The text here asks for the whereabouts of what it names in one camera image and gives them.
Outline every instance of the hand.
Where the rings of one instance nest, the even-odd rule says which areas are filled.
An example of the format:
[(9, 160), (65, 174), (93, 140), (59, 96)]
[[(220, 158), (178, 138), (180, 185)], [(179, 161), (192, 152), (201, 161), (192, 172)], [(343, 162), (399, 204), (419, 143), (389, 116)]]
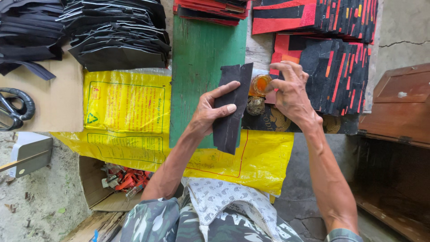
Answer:
[(291, 61), (273, 63), (270, 68), (280, 70), (285, 81), (272, 80), (266, 91), (278, 88), (276, 92), (276, 108), (299, 128), (304, 130), (321, 125), (323, 119), (316, 114), (306, 94), (306, 81), (309, 75), (303, 72), (301, 65)]
[(215, 109), (215, 98), (221, 97), (239, 86), (240, 82), (232, 81), (200, 96), (199, 104), (185, 131), (191, 132), (201, 139), (212, 133), (212, 124), (215, 119), (228, 116), (237, 108), (235, 104), (228, 104)]

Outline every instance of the black and red patchwork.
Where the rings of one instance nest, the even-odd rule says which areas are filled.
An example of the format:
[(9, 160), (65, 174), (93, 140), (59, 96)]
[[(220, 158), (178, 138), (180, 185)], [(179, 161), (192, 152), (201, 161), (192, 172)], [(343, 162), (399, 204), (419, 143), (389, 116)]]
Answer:
[(236, 26), (248, 17), (252, 0), (175, 0), (173, 12), (181, 18)]
[[(292, 61), (309, 74), (306, 92), (312, 107), (324, 115), (362, 113), (369, 74), (367, 44), (340, 39), (277, 34), (272, 63)], [(270, 70), (273, 78), (283, 78)]]
[(372, 43), (378, 0), (261, 0), (253, 6), (252, 34), (337, 35)]

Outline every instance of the stack of patchwork fabric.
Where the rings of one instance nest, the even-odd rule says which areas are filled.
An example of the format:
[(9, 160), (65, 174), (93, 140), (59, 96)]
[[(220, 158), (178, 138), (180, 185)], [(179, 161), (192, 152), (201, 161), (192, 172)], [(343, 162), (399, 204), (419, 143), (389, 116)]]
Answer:
[(332, 34), (371, 43), (378, 0), (261, 0), (253, 6), (252, 34)]
[(173, 12), (186, 19), (200, 19), (236, 26), (248, 17), (251, 0), (175, 0)]
[(165, 68), (171, 50), (160, 0), (67, 0), (69, 52), (88, 71)]
[[(272, 63), (292, 61), (309, 74), (306, 93), (312, 107), (325, 115), (362, 113), (371, 51), (367, 44), (340, 39), (276, 34)], [(278, 70), (272, 78), (283, 79)]]

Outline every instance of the white patterned cloth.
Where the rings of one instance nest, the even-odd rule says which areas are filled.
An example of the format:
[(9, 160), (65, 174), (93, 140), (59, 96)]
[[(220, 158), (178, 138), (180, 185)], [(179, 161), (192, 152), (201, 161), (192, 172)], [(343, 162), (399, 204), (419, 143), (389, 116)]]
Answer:
[(193, 177), (188, 179), (187, 187), (205, 242), (208, 242), (210, 223), (225, 208), (246, 214), (273, 241), (281, 241), (276, 229), (276, 209), (259, 190), (218, 179)]

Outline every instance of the recycling symbol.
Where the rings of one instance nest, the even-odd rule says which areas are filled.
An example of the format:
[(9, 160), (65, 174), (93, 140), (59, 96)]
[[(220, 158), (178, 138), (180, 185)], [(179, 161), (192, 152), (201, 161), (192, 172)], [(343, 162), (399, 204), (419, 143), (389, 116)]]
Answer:
[(92, 113), (89, 113), (89, 115), (88, 115), (88, 118), (87, 118), (87, 120), (86, 120), (86, 122), (88, 123), (88, 124), (90, 124), (90, 123), (92, 123), (92, 122), (96, 122), (98, 120), (98, 117), (96, 117), (96, 116), (94, 116), (94, 115), (92, 115)]

